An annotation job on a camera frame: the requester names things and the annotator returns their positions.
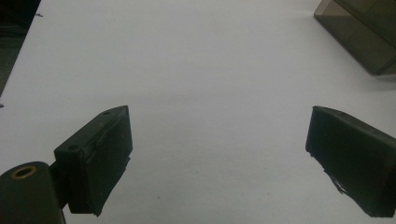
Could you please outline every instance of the translucent plastic box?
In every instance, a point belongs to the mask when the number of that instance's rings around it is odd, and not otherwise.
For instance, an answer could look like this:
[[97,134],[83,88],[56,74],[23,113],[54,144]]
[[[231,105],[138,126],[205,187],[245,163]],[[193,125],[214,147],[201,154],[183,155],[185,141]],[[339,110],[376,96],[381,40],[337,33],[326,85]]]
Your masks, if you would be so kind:
[[372,74],[396,74],[396,1],[323,0],[315,18]]

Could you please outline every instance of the white table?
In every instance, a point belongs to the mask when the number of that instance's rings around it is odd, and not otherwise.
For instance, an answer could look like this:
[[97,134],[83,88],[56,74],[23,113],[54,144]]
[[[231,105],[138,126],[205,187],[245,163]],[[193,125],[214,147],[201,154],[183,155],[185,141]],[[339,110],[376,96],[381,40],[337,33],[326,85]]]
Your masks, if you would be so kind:
[[319,0],[42,0],[0,109],[0,173],[53,163],[98,113],[131,109],[134,151],[87,223],[394,223],[341,195],[304,145],[313,105],[396,136],[396,78],[313,19]]

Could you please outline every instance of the white surface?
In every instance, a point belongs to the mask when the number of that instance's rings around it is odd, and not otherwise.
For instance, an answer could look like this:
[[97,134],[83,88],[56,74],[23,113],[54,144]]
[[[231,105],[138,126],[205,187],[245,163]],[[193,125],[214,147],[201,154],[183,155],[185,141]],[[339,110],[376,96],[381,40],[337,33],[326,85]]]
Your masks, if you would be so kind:
[[341,195],[304,144],[313,105],[396,136],[394,77],[313,19],[319,0],[42,0],[0,109],[0,173],[128,105],[134,151],[78,223],[394,223]]

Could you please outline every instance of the hole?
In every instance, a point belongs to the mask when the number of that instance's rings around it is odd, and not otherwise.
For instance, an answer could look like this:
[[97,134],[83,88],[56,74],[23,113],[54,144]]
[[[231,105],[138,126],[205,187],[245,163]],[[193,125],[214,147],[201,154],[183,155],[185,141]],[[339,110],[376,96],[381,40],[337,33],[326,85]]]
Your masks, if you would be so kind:
[[72,151],[78,148],[78,145],[71,145],[68,150]]
[[35,166],[24,166],[12,173],[11,177],[13,179],[24,179],[25,177],[34,174],[36,171],[37,168],[35,168]]

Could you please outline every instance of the background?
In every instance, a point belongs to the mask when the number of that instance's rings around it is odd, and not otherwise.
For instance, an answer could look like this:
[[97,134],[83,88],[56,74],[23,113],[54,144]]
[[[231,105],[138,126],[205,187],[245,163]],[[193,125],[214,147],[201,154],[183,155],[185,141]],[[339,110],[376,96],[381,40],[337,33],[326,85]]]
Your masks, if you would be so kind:
[[370,76],[313,18],[319,0],[42,0],[0,108],[0,173],[53,163],[128,105],[134,151],[99,218],[67,223],[394,223],[305,152],[313,105],[396,136],[395,77]]

